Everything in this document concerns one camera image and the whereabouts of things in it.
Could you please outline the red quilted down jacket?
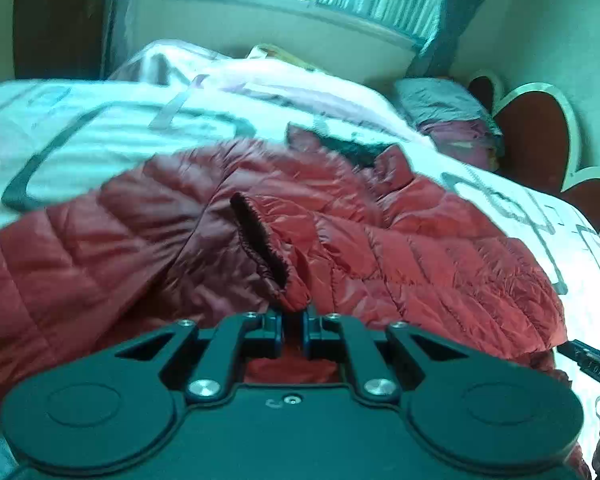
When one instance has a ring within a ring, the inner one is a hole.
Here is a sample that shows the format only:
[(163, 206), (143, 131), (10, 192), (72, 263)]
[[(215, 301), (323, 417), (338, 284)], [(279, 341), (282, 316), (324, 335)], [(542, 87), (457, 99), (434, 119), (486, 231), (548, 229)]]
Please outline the red quilted down jacket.
[[(397, 404), (302, 350), (302, 314), (405, 322), (470, 350)], [(276, 359), (187, 403), (143, 336), (283, 317)], [(582, 408), (553, 352), (552, 283), (521, 240), (415, 174), (289, 127), (159, 155), (0, 229), (0, 423), (16, 479), (586, 479)]]

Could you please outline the pink folded blanket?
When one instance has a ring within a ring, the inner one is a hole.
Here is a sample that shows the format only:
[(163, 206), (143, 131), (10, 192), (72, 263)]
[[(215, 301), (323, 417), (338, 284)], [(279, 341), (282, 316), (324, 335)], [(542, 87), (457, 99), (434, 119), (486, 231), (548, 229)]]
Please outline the pink folded blanket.
[(486, 171), (500, 168), (502, 136), (483, 119), (426, 122), (419, 130), (445, 156)]

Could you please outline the red heart-shaped headboard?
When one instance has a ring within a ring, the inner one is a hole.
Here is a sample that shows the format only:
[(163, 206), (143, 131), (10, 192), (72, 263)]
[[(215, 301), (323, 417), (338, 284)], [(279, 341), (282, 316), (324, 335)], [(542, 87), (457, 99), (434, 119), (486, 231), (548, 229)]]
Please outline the red heart-shaped headboard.
[(475, 73), (468, 90), (503, 133), (500, 174), (575, 206), (600, 237), (600, 166), (581, 164), (580, 125), (564, 92), (547, 82), (505, 92), (490, 70)]

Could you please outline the grey pillow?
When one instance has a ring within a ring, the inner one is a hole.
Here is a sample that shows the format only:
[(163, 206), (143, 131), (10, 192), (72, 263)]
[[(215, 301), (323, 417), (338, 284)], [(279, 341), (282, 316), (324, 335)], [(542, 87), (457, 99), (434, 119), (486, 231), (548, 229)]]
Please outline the grey pillow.
[(470, 122), (490, 117), (461, 84), (444, 78), (406, 78), (393, 84), (392, 102), (416, 129), (438, 122)]

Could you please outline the white patterned bed quilt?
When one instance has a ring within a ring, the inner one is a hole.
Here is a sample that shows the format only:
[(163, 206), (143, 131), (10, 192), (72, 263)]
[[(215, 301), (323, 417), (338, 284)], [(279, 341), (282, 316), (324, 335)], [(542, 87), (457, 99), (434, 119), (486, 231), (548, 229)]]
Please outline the white patterned bed quilt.
[[(526, 245), (564, 307), (566, 341), (600, 350), (600, 237), (582, 212), (438, 153), (376, 92), (277, 61), (198, 76), (187, 87), (0, 84), (0, 229), (97, 190), (153, 157), (236, 139), (282, 144), (292, 126), (361, 168), (390, 146), (400, 148), (415, 174), (474, 204)], [(600, 479), (600, 384), (557, 347), (553, 356), (582, 408), (578, 442), (587, 479)], [(15, 479), (15, 464), (0, 423), (0, 479)]]

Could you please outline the lilac crumpled bed sheet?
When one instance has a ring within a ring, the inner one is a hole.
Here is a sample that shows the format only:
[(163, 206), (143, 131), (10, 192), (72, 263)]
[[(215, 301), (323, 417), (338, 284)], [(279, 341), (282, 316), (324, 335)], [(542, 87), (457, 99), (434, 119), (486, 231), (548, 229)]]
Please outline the lilac crumpled bed sheet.
[(110, 81), (140, 82), (156, 86), (189, 86), (196, 77), (220, 70), (246, 68), (265, 57), (231, 58), (182, 40), (156, 40), (125, 60), (108, 77)]

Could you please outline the dark wooden wardrobe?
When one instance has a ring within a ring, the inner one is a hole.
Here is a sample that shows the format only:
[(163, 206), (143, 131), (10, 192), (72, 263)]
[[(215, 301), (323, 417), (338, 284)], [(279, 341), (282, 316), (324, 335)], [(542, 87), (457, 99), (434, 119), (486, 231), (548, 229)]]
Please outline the dark wooden wardrobe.
[(14, 0), (18, 79), (99, 77), (106, 0)]

